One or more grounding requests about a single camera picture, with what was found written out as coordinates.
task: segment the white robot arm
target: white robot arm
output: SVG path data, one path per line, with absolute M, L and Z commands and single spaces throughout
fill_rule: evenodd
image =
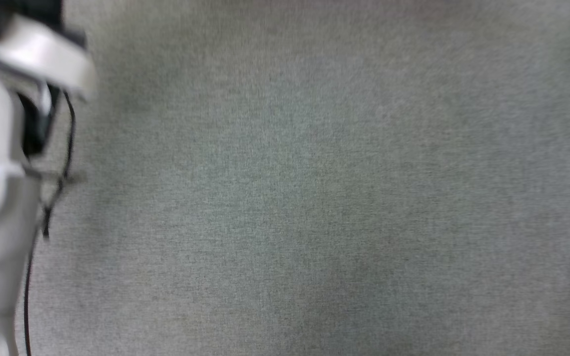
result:
M 36 81 L 43 96 L 39 107 L 29 110 L 28 102 L 0 81 L 0 356 L 17 356 L 14 309 L 37 234 L 41 191 L 41 175 L 27 155 L 43 148 L 58 89 L 89 98 L 95 69 L 83 47 L 18 13 L 0 22 L 0 69 Z M 44 137 L 32 137 L 37 133 Z

